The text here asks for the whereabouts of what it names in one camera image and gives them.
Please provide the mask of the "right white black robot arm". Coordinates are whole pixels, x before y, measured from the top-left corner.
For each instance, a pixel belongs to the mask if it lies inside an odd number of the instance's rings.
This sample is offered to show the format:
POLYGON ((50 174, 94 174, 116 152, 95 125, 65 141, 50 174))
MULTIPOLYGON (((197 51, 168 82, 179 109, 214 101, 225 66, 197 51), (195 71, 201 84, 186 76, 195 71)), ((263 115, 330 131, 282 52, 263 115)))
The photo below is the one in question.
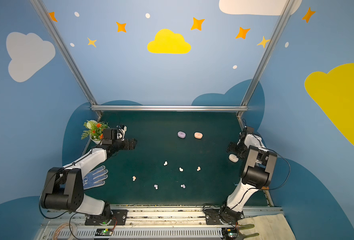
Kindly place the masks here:
POLYGON ((243 208, 249 198, 270 185, 277 153, 265 147, 262 137, 252 127, 244 127, 238 142, 231 142, 227 152, 230 161, 241 161, 242 166, 240 182, 221 206, 220 216, 227 221, 236 221, 244 217, 243 208))

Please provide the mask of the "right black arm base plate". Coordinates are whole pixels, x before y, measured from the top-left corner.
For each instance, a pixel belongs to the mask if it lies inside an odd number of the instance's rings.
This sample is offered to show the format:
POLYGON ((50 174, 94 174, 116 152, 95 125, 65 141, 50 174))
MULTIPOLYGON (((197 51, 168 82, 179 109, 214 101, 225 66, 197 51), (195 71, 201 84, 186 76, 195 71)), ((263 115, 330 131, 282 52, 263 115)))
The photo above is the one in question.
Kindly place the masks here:
POLYGON ((213 209, 203 208, 207 225, 236 225, 239 220, 245 218, 244 212, 235 212, 229 208, 213 209))

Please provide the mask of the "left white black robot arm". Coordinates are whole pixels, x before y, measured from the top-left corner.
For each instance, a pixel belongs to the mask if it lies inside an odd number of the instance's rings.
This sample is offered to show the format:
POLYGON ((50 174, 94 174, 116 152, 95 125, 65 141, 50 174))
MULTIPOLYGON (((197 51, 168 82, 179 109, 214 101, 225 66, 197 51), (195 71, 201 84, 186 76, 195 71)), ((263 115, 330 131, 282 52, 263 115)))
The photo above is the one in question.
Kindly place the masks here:
POLYGON ((136 139, 115 140, 111 145, 98 145, 74 162, 51 168, 40 196, 42 209, 64 210, 110 219, 109 204, 85 195, 84 177, 97 165, 120 150, 134 150, 136 139))

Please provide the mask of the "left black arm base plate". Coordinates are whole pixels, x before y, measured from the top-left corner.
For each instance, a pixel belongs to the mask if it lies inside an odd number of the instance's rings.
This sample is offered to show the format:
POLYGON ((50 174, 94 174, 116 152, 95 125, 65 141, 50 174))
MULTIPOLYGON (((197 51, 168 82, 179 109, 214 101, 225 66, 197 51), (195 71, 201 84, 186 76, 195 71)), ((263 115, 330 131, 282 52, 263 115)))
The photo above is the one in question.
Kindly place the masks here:
POLYGON ((110 214, 87 215, 85 226, 123 226, 126 223, 128 210, 112 209, 110 214))

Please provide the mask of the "white earbud charging case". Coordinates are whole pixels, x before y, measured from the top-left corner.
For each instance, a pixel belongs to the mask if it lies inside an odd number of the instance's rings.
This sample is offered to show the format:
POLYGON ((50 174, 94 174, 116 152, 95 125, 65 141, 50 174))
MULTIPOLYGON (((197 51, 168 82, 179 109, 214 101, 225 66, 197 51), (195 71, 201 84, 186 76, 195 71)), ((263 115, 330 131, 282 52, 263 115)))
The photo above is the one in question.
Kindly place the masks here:
POLYGON ((239 161, 239 158, 236 155, 234 155, 234 154, 230 154, 229 155, 229 160, 231 162, 233 162, 233 163, 237 163, 239 161))

